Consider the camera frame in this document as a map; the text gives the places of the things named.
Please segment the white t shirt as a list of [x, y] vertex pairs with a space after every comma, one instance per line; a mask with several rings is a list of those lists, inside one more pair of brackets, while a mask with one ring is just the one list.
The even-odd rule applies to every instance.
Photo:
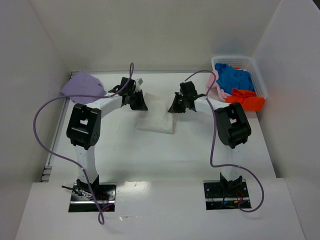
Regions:
[[148, 110], [138, 114], [135, 128], [140, 131], [173, 135], [176, 127], [176, 115], [169, 112], [172, 100], [171, 97], [146, 92], [144, 101]]

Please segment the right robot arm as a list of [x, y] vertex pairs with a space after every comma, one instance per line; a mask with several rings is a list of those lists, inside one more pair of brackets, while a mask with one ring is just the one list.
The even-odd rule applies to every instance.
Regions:
[[[240, 160], [236, 155], [240, 151], [239, 145], [248, 141], [252, 133], [250, 124], [242, 105], [238, 102], [225, 103], [205, 94], [199, 94], [195, 85], [191, 82], [182, 82], [180, 89], [175, 93], [170, 113], [182, 114], [186, 109], [200, 112], [213, 117], [213, 137], [209, 162], [213, 168], [230, 168], [229, 171], [221, 171], [219, 185], [223, 194], [227, 195], [237, 191], [242, 185], [243, 177], [236, 168], [239, 168]], [[221, 164], [214, 164], [214, 149], [216, 138], [225, 146], [227, 159]]]

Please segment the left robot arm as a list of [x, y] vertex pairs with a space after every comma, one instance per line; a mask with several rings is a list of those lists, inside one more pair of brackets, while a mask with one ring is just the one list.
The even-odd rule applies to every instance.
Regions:
[[80, 164], [76, 193], [92, 199], [99, 195], [100, 180], [96, 169], [95, 145], [101, 136], [102, 118], [125, 105], [133, 111], [147, 111], [141, 85], [143, 80], [123, 77], [121, 83], [103, 97], [88, 104], [74, 105], [66, 136], [74, 146], [76, 162]]

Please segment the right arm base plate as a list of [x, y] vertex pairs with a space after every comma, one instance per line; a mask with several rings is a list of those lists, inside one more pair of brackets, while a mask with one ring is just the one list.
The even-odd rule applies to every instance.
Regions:
[[207, 210], [251, 209], [250, 196], [245, 180], [240, 187], [224, 193], [218, 180], [204, 181], [204, 197]]

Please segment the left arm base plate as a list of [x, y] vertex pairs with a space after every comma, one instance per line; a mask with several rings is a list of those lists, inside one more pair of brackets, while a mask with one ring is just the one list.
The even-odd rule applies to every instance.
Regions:
[[[99, 207], [103, 212], [114, 212], [116, 204], [115, 183], [100, 183], [95, 192]], [[69, 202], [69, 213], [98, 212], [93, 197], [89, 191], [80, 189], [76, 184], [72, 188]]]

